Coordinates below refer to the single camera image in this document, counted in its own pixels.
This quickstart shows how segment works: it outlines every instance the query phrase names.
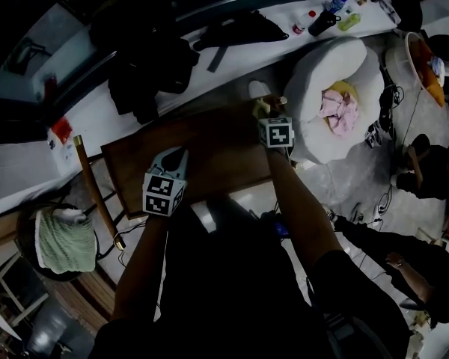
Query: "black sleeve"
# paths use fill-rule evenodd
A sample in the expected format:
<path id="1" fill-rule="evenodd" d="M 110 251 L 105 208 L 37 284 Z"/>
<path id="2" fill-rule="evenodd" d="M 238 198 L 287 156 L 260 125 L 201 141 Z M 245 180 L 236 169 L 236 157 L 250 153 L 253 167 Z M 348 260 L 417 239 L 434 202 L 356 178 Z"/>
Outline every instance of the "black sleeve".
<path id="1" fill-rule="evenodd" d="M 310 280 L 325 313 L 359 318 L 380 338 L 393 358 L 406 356 L 409 328 L 399 307 L 344 251 L 330 251 L 322 256 L 315 263 Z"/>
<path id="2" fill-rule="evenodd" d="M 118 319 L 101 327 L 89 359 L 136 358 L 143 356 L 147 340 L 153 338 L 137 322 Z"/>

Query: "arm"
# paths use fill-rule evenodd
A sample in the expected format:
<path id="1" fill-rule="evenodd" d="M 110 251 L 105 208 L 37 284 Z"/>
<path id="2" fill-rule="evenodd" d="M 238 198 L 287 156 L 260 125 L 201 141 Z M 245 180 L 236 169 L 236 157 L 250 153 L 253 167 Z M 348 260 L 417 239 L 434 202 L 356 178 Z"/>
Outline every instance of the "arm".
<path id="1" fill-rule="evenodd" d="M 299 261 L 309 274 L 325 253 L 342 250 L 326 212 L 296 175 L 290 163 L 276 151 L 267 150 L 276 197 Z"/>
<path id="2" fill-rule="evenodd" d="M 416 150 L 412 145 L 408 146 L 407 153 L 409 154 L 409 158 L 411 159 L 411 164 L 416 176 L 418 189 L 420 189 L 424 178 L 422 176 L 421 168 L 419 167 L 419 158 L 416 156 Z"/>
<path id="3" fill-rule="evenodd" d="M 434 291 L 434 287 L 430 286 L 427 280 L 415 271 L 399 254 L 390 253 L 386 258 L 389 265 L 403 275 L 409 287 L 424 303 L 427 303 Z"/>
<path id="4" fill-rule="evenodd" d="M 153 322 L 163 256 L 166 245 L 168 219 L 150 215 L 114 297 L 112 320 L 139 319 Z"/>

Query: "wrist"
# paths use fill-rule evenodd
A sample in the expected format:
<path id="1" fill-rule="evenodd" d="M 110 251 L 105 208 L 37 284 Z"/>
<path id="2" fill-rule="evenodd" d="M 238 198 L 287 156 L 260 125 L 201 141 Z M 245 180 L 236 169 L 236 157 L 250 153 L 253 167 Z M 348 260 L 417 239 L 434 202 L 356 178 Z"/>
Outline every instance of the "wrist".
<path id="1" fill-rule="evenodd" d="M 401 271 L 406 267 L 406 265 L 407 265 L 407 263 L 404 260 L 404 258 L 401 258 L 399 261 L 396 262 L 396 269 Z"/>

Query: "cushion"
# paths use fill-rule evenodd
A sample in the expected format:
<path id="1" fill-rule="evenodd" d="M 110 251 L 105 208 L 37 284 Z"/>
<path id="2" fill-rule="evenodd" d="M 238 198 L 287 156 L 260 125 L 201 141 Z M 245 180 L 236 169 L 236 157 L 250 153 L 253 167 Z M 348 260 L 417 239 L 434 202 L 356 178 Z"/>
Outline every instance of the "cushion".
<path id="1" fill-rule="evenodd" d="M 339 81 L 351 85 L 358 100 L 359 118 L 346 137 L 335 135 L 317 116 L 323 90 Z M 293 160 L 325 164 L 345 158 L 353 145 L 364 140 L 369 125 L 378 120 L 383 90 L 377 54 L 358 38 L 341 37 L 308 53 L 296 65 L 284 91 L 296 135 Z"/>

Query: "pink cloth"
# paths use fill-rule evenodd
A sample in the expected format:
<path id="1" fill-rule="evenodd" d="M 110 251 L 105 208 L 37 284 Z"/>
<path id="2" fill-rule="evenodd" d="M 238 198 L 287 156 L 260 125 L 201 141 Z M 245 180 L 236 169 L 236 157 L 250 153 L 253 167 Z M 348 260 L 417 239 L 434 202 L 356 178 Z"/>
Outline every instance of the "pink cloth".
<path id="1" fill-rule="evenodd" d="M 326 90 L 323 92 L 323 104 L 318 116 L 327 117 L 331 131 L 343 137 L 354 129 L 359 118 L 358 102 L 347 92 L 342 97 L 335 90 Z"/>

